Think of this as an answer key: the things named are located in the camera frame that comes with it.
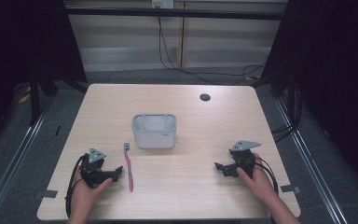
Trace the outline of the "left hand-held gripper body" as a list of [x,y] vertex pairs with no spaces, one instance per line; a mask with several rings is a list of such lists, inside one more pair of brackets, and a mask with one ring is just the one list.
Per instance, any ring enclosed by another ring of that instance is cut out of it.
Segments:
[[102,184],[106,179],[111,178],[116,180],[116,173],[114,171],[104,172],[101,170],[106,154],[92,147],[89,153],[84,155],[81,162],[80,173],[82,178],[86,181],[89,187]]

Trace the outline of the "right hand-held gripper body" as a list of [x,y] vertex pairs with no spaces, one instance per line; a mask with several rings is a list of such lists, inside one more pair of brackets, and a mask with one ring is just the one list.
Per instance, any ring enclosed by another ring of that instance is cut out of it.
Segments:
[[253,177],[253,171],[255,168],[255,155],[251,151],[251,148],[260,146],[261,144],[257,142],[240,140],[229,149],[236,165],[240,167],[250,178]]

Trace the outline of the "person's left hand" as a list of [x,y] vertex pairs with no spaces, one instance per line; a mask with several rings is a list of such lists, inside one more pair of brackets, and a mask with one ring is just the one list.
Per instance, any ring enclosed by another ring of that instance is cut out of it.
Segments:
[[102,194],[111,185],[112,179],[106,179],[102,184],[96,188],[91,188],[87,185],[81,176],[79,169],[76,169],[73,194],[71,198],[71,213],[91,213],[93,207],[99,201]]

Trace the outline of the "person's right hand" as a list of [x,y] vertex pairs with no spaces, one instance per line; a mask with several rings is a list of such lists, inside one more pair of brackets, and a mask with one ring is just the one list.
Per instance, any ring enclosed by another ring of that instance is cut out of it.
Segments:
[[252,177],[241,168],[237,169],[237,173],[253,195],[265,205],[273,205],[280,200],[263,168],[255,167]]

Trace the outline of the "pink toothbrush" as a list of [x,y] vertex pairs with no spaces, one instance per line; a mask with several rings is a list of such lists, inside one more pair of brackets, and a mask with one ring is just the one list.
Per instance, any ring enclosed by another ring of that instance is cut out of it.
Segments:
[[127,170],[128,170],[128,179],[129,179],[129,190],[130,192],[133,192],[133,177],[132,177],[132,171],[131,171],[131,159],[129,157],[129,150],[130,150],[130,143],[124,143],[124,156],[127,163]]

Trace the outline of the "white plastic holder box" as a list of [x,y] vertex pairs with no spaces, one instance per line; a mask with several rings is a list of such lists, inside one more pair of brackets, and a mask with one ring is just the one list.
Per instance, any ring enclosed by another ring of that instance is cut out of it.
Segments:
[[139,114],[133,117],[131,129],[139,148],[172,148],[177,118],[173,114]]

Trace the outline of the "grey tape strip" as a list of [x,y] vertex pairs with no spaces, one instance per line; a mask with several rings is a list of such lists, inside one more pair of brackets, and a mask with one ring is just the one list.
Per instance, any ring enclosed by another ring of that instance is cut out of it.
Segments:
[[281,186],[281,191],[283,193],[293,192],[294,194],[298,194],[301,192],[301,189],[300,187],[296,187],[293,185],[285,185],[285,186]]
[[55,198],[57,194],[58,194],[58,191],[57,191],[57,190],[44,189],[44,190],[38,190],[38,191],[34,194],[34,197],[35,197],[36,199]]

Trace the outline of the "black metal stand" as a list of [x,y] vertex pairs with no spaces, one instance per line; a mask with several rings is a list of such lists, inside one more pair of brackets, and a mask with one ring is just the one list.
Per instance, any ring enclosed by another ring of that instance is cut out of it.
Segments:
[[33,126],[41,115],[39,104],[39,89],[42,89],[47,96],[54,96],[58,89],[54,83],[52,71],[45,66],[36,66],[30,74],[30,96],[32,106],[32,116],[30,125]]

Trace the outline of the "yellow floor tape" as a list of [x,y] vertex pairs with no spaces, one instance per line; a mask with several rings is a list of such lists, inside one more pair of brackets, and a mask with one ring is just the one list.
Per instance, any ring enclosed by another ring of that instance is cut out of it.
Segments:
[[21,105],[25,103],[31,96],[31,88],[28,87],[22,97],[19,99],[18,104]]

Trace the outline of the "black curtain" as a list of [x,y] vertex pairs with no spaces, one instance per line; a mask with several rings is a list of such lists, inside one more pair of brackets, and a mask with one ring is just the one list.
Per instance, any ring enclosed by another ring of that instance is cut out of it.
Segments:
[[0,121],[21,83],[53,95],[56,79],[87,80],[64,9],[63,0],[0,0]]
[[287,0],[262,76],[298,85],[358,173],[358,0]]

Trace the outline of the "black horizontal bar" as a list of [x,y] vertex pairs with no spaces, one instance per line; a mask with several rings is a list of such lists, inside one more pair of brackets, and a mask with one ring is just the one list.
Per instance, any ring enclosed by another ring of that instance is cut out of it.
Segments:
[[144,16],[144,17],[180,17],[206,19],[236,19],[281,21],[282,13],[239,12],[190,9],[153,9],[153,8],[113,8],[113,7],[75,7],[65,8],[67,14],[74,15],[106,15],[106,16]]

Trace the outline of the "metal floor rail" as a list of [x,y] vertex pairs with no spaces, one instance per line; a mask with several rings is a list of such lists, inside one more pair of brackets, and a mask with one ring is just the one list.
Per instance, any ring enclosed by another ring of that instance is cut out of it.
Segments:
[[34,124],[27,129],[27,133],[22,138],[21,143],[18,146],[16,153],[14,154],[14,157],[8,164],[8,167],[6,168],[3,176],[0,178],[0,207],[6,198],[7,193],[18,171],[20,170],[21,165],[25,161],[25,158],[30,151],[35,138],[37,137],[37,134],[39,133],[39,130],[44,123],[46,114],[53,102],[54,97],[49,97],[47,99],[46,105],[41,110],[41,113],[35,120]]
[[337,202],[332,190],[328,187],[317,163],[312,157],[310,150],[305,143],[300,131],[295,129],[294,123],[289,119],[288,108],[280,98],[274,98],[274,101],[281,113],[285,126],[289,129],[291,138],[293,139],[296,148],[310,173],[310,177],[321,196],[324,205],[332,218],[334,224],[350,224],[346,219],[343,210]]

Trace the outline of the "white wall socket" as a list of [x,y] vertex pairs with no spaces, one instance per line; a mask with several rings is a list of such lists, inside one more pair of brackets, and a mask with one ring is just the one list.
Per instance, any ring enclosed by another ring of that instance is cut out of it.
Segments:
[[173,0],[151,0],[152,8],[174,9]]

